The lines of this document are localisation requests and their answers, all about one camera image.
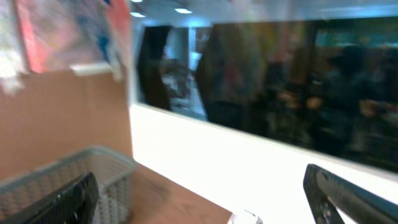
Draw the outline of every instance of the ceiling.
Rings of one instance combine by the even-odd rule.
[[[133,18],[137,26],[172,24],[203,27],[212,23],[379,17],[398,15],[396,0],[188,0],[191,14],[179,14],[176,0],[143,0],[136,3],[145,18]]]

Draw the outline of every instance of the wire basket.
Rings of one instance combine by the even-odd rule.
[[[98,182],[94,224],[126,223],[131,214],[135,162],[105,147],[91,147],[0,183],[0,223],[87,171]]]

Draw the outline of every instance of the glass window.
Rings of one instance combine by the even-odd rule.
[[[143,103],[398,172],[396,1],[132,5]]]

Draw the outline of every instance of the colorful poster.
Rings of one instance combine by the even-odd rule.
[[[20,72],[23,71],[24,65],[16,27],[12,1],[0,1],[0,60],[3,62],[0,66]]]
[[[17,8],[30,68],[37,73],[109,62],[110,54],[118,55],[129,44],[124,1],[17,0]],[[130,53],[126,49],[122,58]]]

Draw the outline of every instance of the wooden desk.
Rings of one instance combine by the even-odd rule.
[[[130,224],[227,224],[231,212],[139,165]]]

